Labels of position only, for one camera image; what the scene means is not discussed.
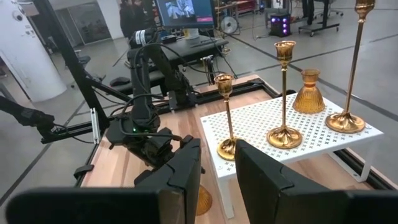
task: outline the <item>wooden table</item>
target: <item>wooden table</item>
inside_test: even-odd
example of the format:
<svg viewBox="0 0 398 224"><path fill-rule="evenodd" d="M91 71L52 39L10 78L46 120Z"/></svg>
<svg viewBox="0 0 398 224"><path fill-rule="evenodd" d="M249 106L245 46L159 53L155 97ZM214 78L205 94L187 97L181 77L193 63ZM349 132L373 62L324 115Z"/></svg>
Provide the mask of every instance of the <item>wooden table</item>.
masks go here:
<svg viewBox="0 0 398 224"><path fill-rule="evenodd" d="M259 77L250 75L234 80L234 84L255 78ZM198 91L205 92L215 88L215 86L205 86L199 88ZM233 109L269 99L271 99L269 95L262 90L258 90L232 97L230 105L231 109ZM196 223L249 223L236 179L232 179L229 183L231 194L235 195L233 197L235 217L228 220L224 216L225 212L222 209L215 172L211 166L210 153L201 127L200 118L202 116L224 110L224 102L219 100L199 105L197 108L178 111L175 114L168 113L160 116L161 127L170 128L174 134L182 137L190 134L195 138L201 138L201 165L207 172L201 176L200 182L213 196L213 205L206 214L197 217ZM178 148L178 142L173 142L172 144L175 149ZM85 175L82 187L133 187L134 179L143 170L147 169L144 163L125 147L117 146L113 150L109 150L109 146L110 143L104 137L91 162L95 167L93 171ZM368 184L360 184L354 180L327 154L289 164L289 167L331 189L371 189Z"/></svg>

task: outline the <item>monitor screen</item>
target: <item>monitor screen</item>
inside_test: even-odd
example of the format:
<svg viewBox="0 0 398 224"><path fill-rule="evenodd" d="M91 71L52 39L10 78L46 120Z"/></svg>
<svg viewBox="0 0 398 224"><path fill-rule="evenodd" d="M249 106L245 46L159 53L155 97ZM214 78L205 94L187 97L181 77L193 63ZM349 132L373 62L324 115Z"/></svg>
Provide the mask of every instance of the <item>monitor screen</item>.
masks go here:
<svg viewBox="0 0 398 224"><path fill-rule="evenodd" d="M159 19L166 28L213 28L213 0L156 0Z"/></svg>

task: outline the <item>glass door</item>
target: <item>glass door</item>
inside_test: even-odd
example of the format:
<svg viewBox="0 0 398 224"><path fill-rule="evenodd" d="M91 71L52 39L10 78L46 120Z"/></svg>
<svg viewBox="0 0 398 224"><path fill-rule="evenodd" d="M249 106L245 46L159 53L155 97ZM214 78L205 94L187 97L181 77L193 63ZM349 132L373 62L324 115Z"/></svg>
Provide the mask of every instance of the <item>glass door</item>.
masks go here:
<svg viewBox="0 0 398 224"><path fill-rule="evenodd" d="M111 38L97 2L68 8L85 44Z"/></svg>

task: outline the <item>amber glass candle holder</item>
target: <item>amber glass candle holder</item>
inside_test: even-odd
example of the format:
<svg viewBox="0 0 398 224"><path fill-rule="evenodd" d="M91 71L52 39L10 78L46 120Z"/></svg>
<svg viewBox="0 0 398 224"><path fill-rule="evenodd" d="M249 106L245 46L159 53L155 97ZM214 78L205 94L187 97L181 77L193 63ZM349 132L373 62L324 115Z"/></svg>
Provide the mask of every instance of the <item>amber glass candle holder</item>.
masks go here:
<svg viewBox="0 0 398 224"><path fill-rule="evenodd" d="M293 108L297 112L314 114L325 109L322 94L316 86L320 73L318 69L305 69L301 71L304 86L298 92L293 103Z"/></svg>

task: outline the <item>wall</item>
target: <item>wall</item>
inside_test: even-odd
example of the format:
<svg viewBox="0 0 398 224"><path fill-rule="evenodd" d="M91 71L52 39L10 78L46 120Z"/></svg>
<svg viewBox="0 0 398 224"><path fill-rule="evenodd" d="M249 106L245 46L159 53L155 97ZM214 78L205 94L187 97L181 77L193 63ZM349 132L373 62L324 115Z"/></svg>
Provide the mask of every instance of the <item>wall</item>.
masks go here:
<svg viewBox="0 0 398 224"><path fill-rule="evenodd" d="M97 0L97 2L101 8L102 15L104 15L112 39L124 37L120 28L118 0Z"/></svg>
<svg viewBox="0 0 398 224"><path fill-rule="evenodd" d="M0 35L0 57L33 102L66 91L57 69L15 1L0 1L0 27L7 31L7 35Z"/></svg>
<svg viewBox="0 0 398 224"><path fill-rule="evenodd" d="M89 2L94 2L96 0L49 0L54 10L65 9L72 6L78 6L81 4L86 4ZM19 2L24 2L21 4L22 8L25 10L27 16L38 15L34 4L27 4L28 1L22 0ZM123 37L122 30L120 29L120 17L119 17L119 5L121 0L97 0L99 7L101 8L102 14L108 26L109 32L112 39L118 39Z"/></svg>
<svg viewBox="0 0 398 224"><path fill-rule="evenodd" d="M94 2L96 0L49 0L49 1L54 10L57 10L57 9L65 9L67 7L72 7L72 6L78 6L80 4L85 4L89 2ZM33 3L27 4L29 1L18 1L18 2L19 3L24 2L24 4L21 4L21 6L25 10L27 16L34 16L39 14Z"/></svg>

